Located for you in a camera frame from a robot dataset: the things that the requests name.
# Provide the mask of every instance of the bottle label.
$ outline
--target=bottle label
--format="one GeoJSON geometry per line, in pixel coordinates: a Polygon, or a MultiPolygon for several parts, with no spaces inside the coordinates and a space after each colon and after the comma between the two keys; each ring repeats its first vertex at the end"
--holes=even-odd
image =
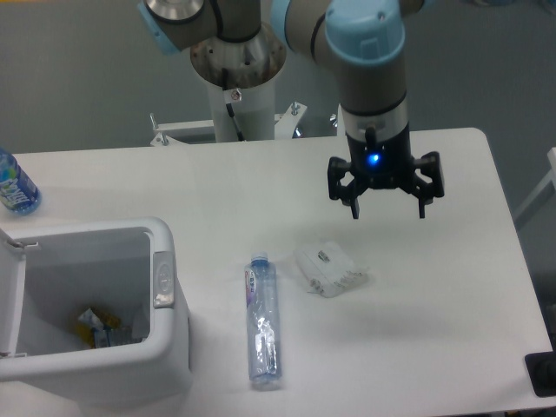
{"type": "Polygon", "coordinates": [[[0,182],[0,200],[8,209],[25,209],[32,205],[36,198],[35,184],[19,166],[7,170],[0,182]]]}
{"type": "Polygon", "coordinates": [[[255,299],[255,291],[257,290],[257,277],[255,271],[251,268],[245,268],[245,300],[247,305],[255,299]]]}

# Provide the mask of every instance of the white table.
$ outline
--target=white table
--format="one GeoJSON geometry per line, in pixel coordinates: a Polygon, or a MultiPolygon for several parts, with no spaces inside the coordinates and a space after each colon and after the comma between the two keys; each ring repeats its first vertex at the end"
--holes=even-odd
{"type": "MultiPolygon", "coordinates": [[[[556,405],[535,397],[524,356],[550,350],[487,140],[476,129],[412,133],[438,150],[446,197],[368,191],[361,218],[328,199],[339,138],[18,156],[43,191],[6,230],[155,215],[174,233],[192,312],[194,386],[126,415],[434,416],[556,405]],[[307,293],[291,252],[338,242],[373,280],[334,299],[307,293]],[[266,249],[278,265],[283,389],[247,376],[242,265],[266,249]]],[[[124,415],[80,410],[19,383],[0,384],[0,415],[124,415]]]]}

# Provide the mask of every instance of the trash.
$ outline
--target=trash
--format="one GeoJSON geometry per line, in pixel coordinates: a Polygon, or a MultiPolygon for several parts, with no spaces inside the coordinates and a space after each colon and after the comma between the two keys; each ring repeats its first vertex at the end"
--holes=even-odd
{"type": "Polygon", "coordinates": [[[311,288],[323,297],[335,297],[368,281],[367,271],[357,268],[336,242],[306,245],[294,255],[311,288]]]}
{"type": "Polygon", "coordinates": [[[121,328],[119,317],[101,310],[88,308],[77,319],[76,333],[82,341],[92,348],[111,348],[114,346],[140,343],[142,338],[134,338],[130,327],[121,328]]]}

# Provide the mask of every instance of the trash bin lid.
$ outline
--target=trash bin lid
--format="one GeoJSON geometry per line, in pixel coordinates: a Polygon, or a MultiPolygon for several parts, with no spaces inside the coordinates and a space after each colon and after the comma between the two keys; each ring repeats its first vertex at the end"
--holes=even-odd
{"type": "Polygon", "coordinates": [[[25,254],[0,228],[0,357],[16,353],[23,307],[25,254]]]}

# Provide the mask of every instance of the bottle cap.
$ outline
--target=bottle cap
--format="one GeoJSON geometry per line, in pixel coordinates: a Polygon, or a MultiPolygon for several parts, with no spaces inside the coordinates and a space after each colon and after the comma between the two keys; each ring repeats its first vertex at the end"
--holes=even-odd
{"type": "Polygon", "coordinates": [[[254,252],[251,255],[251,261],[268,261],[268,254],[266,252],[254,252]]]}

